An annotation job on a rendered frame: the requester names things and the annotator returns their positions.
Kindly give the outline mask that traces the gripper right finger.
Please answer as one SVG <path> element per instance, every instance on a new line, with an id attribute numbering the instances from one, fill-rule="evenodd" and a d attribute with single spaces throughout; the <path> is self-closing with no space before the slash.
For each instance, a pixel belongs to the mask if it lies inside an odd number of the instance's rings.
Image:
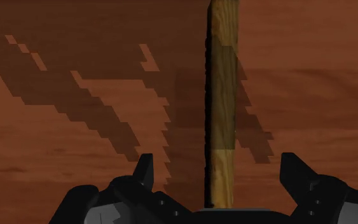
<path id="1" fill-rule="evenodd" d="M 295 153 L 281 154 L 280 182 L 297 204 L 295 224 L 358 224 L 358 190 L 317 174 Z"/>

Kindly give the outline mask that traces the long wooden stick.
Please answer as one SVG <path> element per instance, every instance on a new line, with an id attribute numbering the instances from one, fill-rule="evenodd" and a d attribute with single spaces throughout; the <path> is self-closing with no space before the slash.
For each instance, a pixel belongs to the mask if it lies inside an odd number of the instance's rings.
<path id="1" fill-rule="evenodd" d="M 210 0 L 205 40 L 205 206 L 233 205 L 239 0 Z"/>

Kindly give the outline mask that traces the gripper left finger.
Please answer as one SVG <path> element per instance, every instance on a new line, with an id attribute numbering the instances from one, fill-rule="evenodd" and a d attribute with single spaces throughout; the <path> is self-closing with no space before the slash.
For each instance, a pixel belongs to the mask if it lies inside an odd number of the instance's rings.
<path id="1" fill-rule="evenodd" d="M 153 155 L 140 156 L 133 174 L 114 178 L 99 191 L 70 189 L 49 224 L 193 224 L 193 213 L 167 194 L 153 192 Z"/>

